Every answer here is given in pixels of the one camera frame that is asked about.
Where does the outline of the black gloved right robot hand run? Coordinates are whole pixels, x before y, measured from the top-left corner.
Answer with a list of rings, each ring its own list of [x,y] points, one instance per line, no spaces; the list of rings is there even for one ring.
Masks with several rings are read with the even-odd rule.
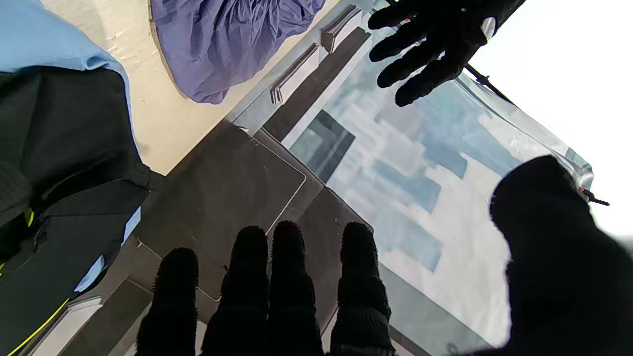
[[[509,247],[505,275],[511,329],[475,356],[630,356],[631,254],[599,229],[571,175],[553,156],[509,172],[489,214]],[[393,356],[391,309],[373,232],[342,232],[339,311],[331,356]],[[315,289],[302,233],[280,222],[272,250],[257,226],[240,230],[222,296],[206,327],[204,356],[322,356]]]

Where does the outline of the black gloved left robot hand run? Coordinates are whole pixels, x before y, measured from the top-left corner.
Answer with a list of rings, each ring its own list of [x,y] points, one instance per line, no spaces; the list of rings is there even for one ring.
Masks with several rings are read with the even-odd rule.
[[[377,77],[380,88],[403,81],[394,101],[412,104],[457,78],[522,0],[400,0],[369,19],[373,30],[397,27],[371,49],[372,62],[400,55]]]

